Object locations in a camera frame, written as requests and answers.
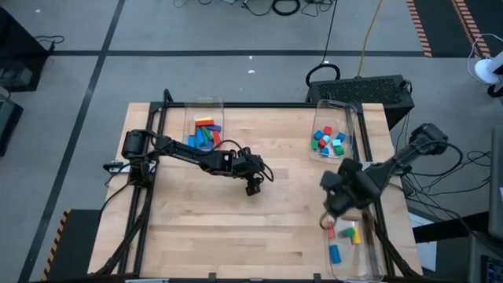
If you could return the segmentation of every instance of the wooden table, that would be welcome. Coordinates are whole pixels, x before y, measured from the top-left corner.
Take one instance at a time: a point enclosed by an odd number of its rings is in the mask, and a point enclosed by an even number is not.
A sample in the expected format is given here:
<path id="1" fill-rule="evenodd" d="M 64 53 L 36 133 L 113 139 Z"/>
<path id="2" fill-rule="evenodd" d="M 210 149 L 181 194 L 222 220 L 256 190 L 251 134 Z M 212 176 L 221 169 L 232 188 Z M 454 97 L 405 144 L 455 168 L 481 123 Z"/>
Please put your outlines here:
<path id="1" fill-rule="evenodd" d="M 363 105 L 374 161 L 392 156 L 382 105 Z M 144 129 L 149 104 L 130 104 L 117 159 L 122 159 L 125 133 Z M 273 169 L 274 183 L 247 197 L 246 181 L 215 177 L 197 166 L 161 157 L 149 220 L 142 277 L 297 278 L 314 273 L 333 278 L 327 269 L 325 233 L 318 226 L 325 193 L 318 185 L 323 171 L 338 164 L 312 160 L 307 153 L 314 108 L 226 108 L 225 138 L 249 146 Z M 169 108 L 164 134 L 182 140 L 185 109 Z M 157 128 L 156 118 L 153 129 Z M 360 131 L 356 135 L 364 160 Z M 109 197 L 127 181 L 115 177 Z M 392 180 L 400 186 L 399 180 Z M 99 269 L 121 242 L 132 188 L 106 208 L 97 232 L 89 272 Z M 418 273 L 421 272 L 406 200 L 397 186 L 381 197 L 391 242 Z M 127 270 L 133 269 L 136 244 Z M 380 254 L 380 269 L 385 265 Z M 339 278 L 365 273 L 365 259 L 336 271 Z"/>

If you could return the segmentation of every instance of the transparent plastic bin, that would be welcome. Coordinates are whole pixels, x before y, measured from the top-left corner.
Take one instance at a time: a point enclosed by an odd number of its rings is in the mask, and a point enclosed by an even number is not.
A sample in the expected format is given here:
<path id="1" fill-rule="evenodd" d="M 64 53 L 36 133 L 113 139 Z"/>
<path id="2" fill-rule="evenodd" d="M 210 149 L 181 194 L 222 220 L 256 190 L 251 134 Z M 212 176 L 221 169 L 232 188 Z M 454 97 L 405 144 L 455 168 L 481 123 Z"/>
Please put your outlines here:
<path id="1" fill-rule="evenodd" d="M 223 115 L 223 99 L 220 97 L 204 97 L 197 98 L 193 101 L 185 103 L 185 124 L 183 128 L 183 143 L 189 144 L 189 136 L 196 133 L 196 119 L 211 117 L 215 125 L 219 125 L 220 140 L 224 140 L 224 115 Z M 215 146 L 215 143 L 197 146 L 198 149 L 208 151 Z"/>
<path id="2" fill-rule="evenodd" d="M 361 244 L 352 244 L 351 238 L 342 235 L 342 231 L 353 226 L 357 226 L 360 231 Z M 373 232 L 373 220 L 348 221 L 339 218 L 333 229 L 335 239 L 329 239 L 329 234 L 325 234 L 327 271 L 339 280 L 382 281 L 384 268 L 378 260 L 378 249 L 375 246 L 378 239 Z M 336 244 L 339 249 L 341 263 L 332 263 L 329 252 L 332 244 Z"/>
<path id="3" fill-rule="evenodd" d="M 342 158 L 353 158 L 353 134 L 354 134 L 354 121 L 356 120 L 357 110 L 353 105 L 345 104 L 338 101 L 330 101 L 322 99 L 318 102 L 316 107 L 316 114 L 314 115 L 313 130 L 311 132 L 309 144 L 309 156 L 312 159 L 325 161 L 329 163 L 339 163 Z M 332 134 L 330 135 L 330 144 L 326 148 L 329 149 L 327 157 L 321 154 L 321 150 L 314 150 L 311 142 L 314 140 L 314 134 L 317 131 L 323 132 L 326 126 L 332 127 Z M 344 154 L 337 156 L 332 146 L 332 140 L 337 138 L 338 133 L 343 133 L 346 138 L 342 142 Z"/>

